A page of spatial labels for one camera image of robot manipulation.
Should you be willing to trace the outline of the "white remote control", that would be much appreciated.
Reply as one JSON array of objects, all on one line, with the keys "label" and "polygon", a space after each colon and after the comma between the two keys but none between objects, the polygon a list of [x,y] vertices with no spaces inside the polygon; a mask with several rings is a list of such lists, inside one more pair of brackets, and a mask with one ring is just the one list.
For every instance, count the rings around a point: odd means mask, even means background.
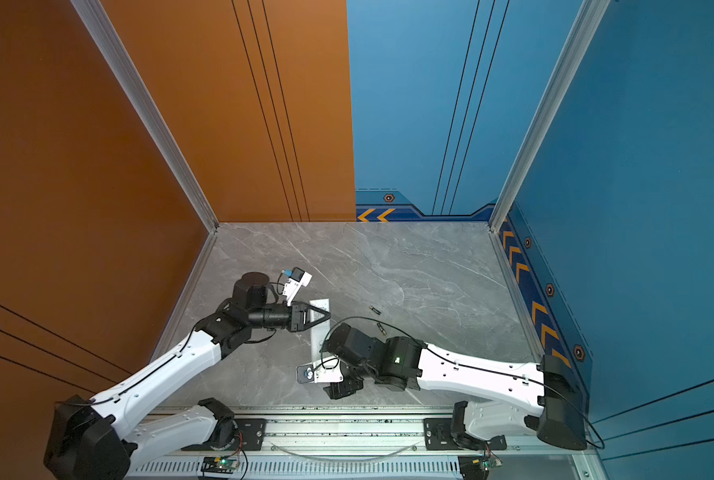
[{"label": "white remote control", "polygon": [[[329,299],[311,300],[310,304],[317,308],[325,310],[327,312],[329,312],[331,310]],[[310,337],[311,337],[311,357],[312,357],[312,361],[315,363],[320,362],[320,351],[321,351],[322,344],[324,342],[324,339],[325,339],[330,327],[331,327],[331,321],[326,320],[326,321],[321,322],[320,324],[314,326],[309,331]]]}]

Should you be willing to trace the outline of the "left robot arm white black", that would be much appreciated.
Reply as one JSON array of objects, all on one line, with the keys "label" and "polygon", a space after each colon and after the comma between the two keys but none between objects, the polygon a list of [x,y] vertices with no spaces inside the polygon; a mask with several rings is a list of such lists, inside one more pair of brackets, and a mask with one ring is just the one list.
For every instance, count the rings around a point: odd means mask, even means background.
[{"label": "left robot arm white black", "polygon": [[256,329],[304,332],[330,320],[329,311],[296,300],[307,279],[276,293],[268,275],[244,274],[232,295],[199,320],[158,359],[84,400],[57,404],[43,463],[58,479],[123,479],[133,469],[185,447],[224,451],[241,445],[231,408],[215,398],[181,414],[145,418],[192,378],[253,343]]}]

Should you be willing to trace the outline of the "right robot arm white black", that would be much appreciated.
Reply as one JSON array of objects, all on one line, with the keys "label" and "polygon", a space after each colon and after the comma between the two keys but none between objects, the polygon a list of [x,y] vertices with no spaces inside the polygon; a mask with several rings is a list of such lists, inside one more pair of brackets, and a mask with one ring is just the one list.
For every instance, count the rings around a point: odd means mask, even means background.
[{"label": "right robot arm white black", "polygon": [[584,394],[557,357],[523,364],[459,354],[405,332],[382,340],[341,323],[325,335],[323,362],[336,362],[333,399],[357,393],[365,379],[393,391],[449,391],[465,395],[448,426],[451,443],[468,450],[503,450],[509,436],[533,435],[565,450],[582,451],[587,438]]}]

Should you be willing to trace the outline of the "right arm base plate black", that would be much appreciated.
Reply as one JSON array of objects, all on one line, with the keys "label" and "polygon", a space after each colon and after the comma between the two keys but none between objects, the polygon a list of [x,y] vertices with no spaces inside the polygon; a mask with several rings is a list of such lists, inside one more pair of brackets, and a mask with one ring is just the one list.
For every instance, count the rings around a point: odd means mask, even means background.
[{"label": "right arm base plate black", "polygon": [[505,436],[483,440],[467,432],[462,424],[456,424],[453,418],[426,418],[423,427],[425,445],[429,451],[505,451],[508,448]]}]

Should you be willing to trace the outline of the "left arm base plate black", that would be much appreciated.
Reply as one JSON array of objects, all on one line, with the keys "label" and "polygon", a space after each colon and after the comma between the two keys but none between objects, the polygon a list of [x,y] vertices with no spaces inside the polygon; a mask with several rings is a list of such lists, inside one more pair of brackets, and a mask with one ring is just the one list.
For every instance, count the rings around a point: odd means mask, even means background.
[{"label": "left arm base plate black", "polygon": [[217,424],[206,441],[183,447],[182,451],[260,451],[266,427],[267,420],[264,418],[223,420]]}]

